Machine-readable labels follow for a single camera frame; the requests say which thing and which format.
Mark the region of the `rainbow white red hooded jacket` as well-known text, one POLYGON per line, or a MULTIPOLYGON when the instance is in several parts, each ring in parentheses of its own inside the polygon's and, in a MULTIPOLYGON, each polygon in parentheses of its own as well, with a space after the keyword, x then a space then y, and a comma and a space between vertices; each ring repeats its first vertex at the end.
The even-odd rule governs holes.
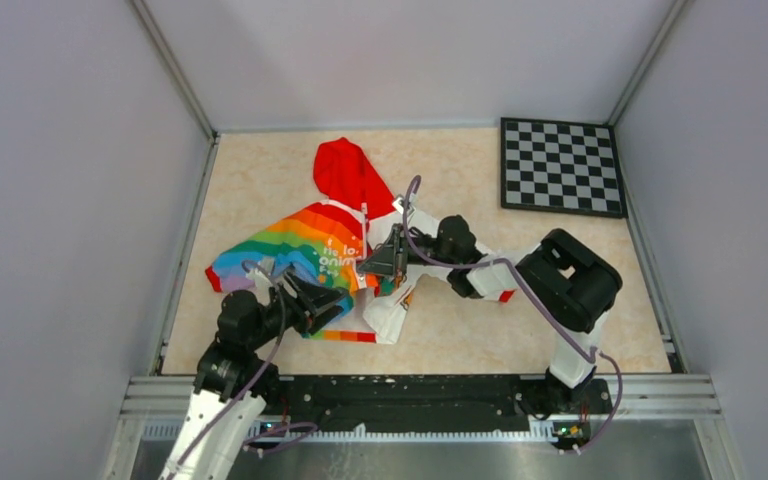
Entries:
POLYGON ((206 268, 206 277, 223 298, 247 289, 267 303, 269 284, 249 266, 255 264, 270 276, 292 267, 310 283, 342 287, 350 294, 346 313, 303 337, 393 344, 401 335, 418 281, 426 276, 447 281, 420 273, 399 283, 359 273, 357 266, 387 238, 393 224, 443 218, 415 206, 411 217, 399 215, 392 206, 396 195, 362 148, 346 138, 318 147, 312 176, 321 195, 318 201, 219 254, 206 268))

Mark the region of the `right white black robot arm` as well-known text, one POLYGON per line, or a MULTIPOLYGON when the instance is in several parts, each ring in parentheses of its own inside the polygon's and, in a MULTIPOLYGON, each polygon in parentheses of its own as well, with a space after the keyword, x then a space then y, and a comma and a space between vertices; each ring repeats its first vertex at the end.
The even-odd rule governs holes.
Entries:
POLYGON ((391 226, 359 270, 399 283, 435 274, 461 297, 505 302, 525 294, 558 335, 546 377, 546 397, 572 412, 587 397, 601 329, 623 286, 621 275, 569 232, 556 228, 523 253, 482 250, 460 215, 391 226))

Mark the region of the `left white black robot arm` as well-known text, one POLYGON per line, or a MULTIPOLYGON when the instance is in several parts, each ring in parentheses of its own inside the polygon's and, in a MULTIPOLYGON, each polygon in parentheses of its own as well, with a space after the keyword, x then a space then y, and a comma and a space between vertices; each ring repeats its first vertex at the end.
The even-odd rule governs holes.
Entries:
POLYGON ((281 398, 278 368, 271 356, 260 358, 258 349, 280 346, 290 329, 316 333, 344 311, 349 293, 342 287, 310 283, 292 267, 276 276, 255 264, 249 268, 268 282, 268 301, 261 303, 247 289, 223 298, 163 479, 227 478, 254 421, 281 398))

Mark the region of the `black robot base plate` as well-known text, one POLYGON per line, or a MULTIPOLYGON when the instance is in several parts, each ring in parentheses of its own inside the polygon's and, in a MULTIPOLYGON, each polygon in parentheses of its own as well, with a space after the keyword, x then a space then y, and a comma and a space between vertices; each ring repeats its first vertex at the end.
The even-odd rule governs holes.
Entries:
POLYGON ((568 390, 543 376, 296 375, 280 378, 281 398, 265 416, 308 423, 322 433, 484 433, 526 431, 534 423, 608 414, 606 381, 568 390))

